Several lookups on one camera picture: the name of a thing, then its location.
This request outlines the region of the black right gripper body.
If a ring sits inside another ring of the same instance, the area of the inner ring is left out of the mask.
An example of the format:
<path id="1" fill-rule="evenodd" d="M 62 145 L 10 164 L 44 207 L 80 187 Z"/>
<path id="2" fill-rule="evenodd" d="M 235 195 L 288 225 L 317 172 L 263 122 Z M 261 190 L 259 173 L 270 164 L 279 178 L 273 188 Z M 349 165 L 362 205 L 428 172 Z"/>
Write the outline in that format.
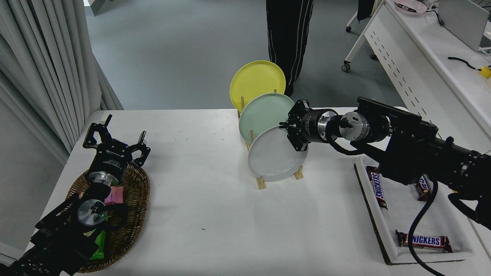
<path id="1" fill-rule="evenodd" d="M 323 143 L 318 129 L 322 109 L 310 109 L 302 117 L 302 136 L 310 143 Z"/>

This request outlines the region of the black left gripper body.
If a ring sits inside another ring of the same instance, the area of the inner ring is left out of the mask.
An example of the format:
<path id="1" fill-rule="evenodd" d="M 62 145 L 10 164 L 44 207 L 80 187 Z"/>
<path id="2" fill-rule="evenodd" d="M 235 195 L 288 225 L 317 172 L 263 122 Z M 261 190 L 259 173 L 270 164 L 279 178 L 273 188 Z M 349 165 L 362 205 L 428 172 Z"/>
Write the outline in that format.
<path id="1" fill-rule="evenodd" d="M 91 179 L 106 178 L 120 181 L 133 159 L 129 146 L 119 140 L 109 140 L 96 147 L 96 156 L 91 164 Z"/>

